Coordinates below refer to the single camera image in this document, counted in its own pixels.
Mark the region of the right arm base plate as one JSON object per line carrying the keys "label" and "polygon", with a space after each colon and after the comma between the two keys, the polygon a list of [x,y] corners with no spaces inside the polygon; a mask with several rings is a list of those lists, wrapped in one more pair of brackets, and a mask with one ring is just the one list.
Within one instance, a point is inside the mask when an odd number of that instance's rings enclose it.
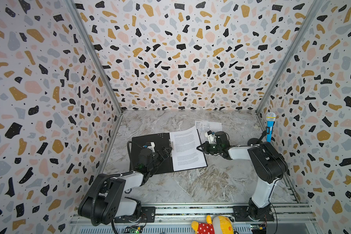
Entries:
{"label": "right arm base plate", "polygon": [[236,222],[275,221],[275,217],[269,205],[264,208],[257,208],[254,205],[233,206],[233,217]]}

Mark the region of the orange black binder folder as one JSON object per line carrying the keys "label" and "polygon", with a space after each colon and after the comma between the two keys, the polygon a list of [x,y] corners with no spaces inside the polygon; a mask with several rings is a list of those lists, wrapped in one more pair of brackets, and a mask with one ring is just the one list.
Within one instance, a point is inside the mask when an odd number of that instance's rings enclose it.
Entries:
{"label": "orange black binder folder", "polygon": [[127,143],[130,169],[159,175],[208,166],[196,127],[184,131],[133,137]]}

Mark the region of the paper sheet with diagram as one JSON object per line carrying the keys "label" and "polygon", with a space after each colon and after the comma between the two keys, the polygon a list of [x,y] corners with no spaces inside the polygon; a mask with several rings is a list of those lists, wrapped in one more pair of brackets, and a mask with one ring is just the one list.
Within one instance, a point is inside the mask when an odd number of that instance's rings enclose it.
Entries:
{"label": "paper sheet with diagram", "polygon": [[210,121],[195,121],[200,138],[205,138],[205,133],[208,131],[219,132],[222,131],[222,123]]}

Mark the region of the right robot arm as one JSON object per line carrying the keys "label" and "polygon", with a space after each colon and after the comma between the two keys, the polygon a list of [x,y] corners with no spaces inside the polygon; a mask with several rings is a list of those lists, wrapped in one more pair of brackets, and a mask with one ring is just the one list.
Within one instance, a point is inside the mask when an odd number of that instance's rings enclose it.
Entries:
{"label": "right robot arm", "polygon": [[234,208],[236,221],[250,219],[273,221],[270,212],[270,198],[277,181],[281,180],[288,170],[284,157],[271,144],[270,128],[263,131],[260,138],[252,138],[247,146],[232,146],[226,132],[205,133],[207,141],[197,147],[198,151],[212,156],[221,156],[226,160],[249,160],[258,176],[256,189],[247,206]]}

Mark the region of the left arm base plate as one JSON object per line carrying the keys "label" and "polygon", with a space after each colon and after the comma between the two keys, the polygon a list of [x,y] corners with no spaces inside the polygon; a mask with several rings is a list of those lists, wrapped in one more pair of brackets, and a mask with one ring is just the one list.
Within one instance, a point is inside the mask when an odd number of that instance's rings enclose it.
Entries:
{"label": "left arm base plate", "polygon": [[135,211],[133,215],[123,215],[114,219],[115,223],[154,223],[156,217],[155,206],[144,206],[140,211]]}

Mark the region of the text paper sheet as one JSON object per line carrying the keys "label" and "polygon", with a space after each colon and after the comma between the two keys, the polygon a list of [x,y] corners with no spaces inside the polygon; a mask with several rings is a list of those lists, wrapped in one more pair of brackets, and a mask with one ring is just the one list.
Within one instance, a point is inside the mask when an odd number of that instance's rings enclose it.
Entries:
{"label": "text paper sheet", "polygon": [[195,126],[184,131],[170,132],[169,135],[172,146],[172,164],[194,158],[206,161],[205,154],[197,150],[201,141]]}
{"label": "text paper sheet", "polygon": [[207,167],[207,163],[204,160],[200,160],[199,158],[194,158],[191,160],[178,161],[173,164],[173,170],[177,171],[185,171],[185,170],[193,170],[198,168]]}

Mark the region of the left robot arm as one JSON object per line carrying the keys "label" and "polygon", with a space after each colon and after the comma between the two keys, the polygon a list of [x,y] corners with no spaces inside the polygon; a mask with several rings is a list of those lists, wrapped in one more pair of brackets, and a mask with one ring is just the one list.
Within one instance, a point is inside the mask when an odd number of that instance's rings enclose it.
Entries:
{"label": "left robot arm", "polygon": [[93,226],[112,224],[123,218],[128,222],[143,219],[141,201],[126,193],[144,185],[172,154],[171,146],[155,149],[155,143],[140,146],[138,159],[131,163],[131,171],[99,174],[78,207],[78,215],[87,218]]}

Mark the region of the text paper sheet front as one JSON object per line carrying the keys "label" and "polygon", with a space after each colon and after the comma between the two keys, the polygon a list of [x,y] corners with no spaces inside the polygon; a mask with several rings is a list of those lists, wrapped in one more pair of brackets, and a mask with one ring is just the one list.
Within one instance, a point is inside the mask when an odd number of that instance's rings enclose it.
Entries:
{"label": "text paper sheet front", "polygon": [[200,160],[199,158],[194,158],[191,160],[178,161],[173,164],[173,170],[177,171],[185,171],[185,170],[193,170],[198,168],[207,167],[207,163],[204,160]]}

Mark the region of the text paper sheet back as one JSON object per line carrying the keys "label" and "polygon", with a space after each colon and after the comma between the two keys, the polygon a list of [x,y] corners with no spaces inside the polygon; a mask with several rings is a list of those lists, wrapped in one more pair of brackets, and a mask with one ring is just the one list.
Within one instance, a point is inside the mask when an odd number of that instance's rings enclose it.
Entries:
{"label": "text paper sheet back", "polygon": [[195,126],[184,131],[170,132],[169,135],[172,146],[172,164],[194,158],[206,161],[205,154],[197,150],[201,141]]}

